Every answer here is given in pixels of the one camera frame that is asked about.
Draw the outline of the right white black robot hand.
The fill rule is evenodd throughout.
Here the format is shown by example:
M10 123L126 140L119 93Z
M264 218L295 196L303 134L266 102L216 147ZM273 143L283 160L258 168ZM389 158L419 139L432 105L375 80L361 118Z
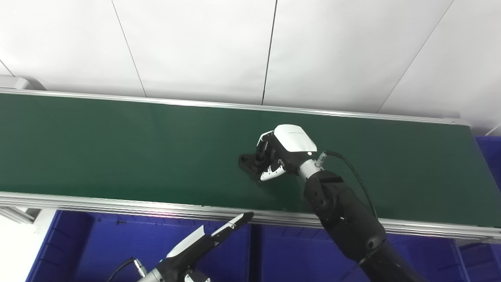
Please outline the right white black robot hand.
M322 171L315 165L312 154L317 146L302 127L282 124L263 133L256 144L256 153L264 158L264 168L258 170L259 181L269 181L283 174L295 174L306 181Z

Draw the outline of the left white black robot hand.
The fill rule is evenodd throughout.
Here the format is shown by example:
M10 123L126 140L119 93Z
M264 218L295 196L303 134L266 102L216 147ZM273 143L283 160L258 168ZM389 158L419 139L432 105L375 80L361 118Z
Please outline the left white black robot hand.
M155 282L210 282L203 272L195 269L195 264L224 242L233 232L247 224L254 217L254 212L239 214L219 229L206 233L204 226L184 238L152 270Z

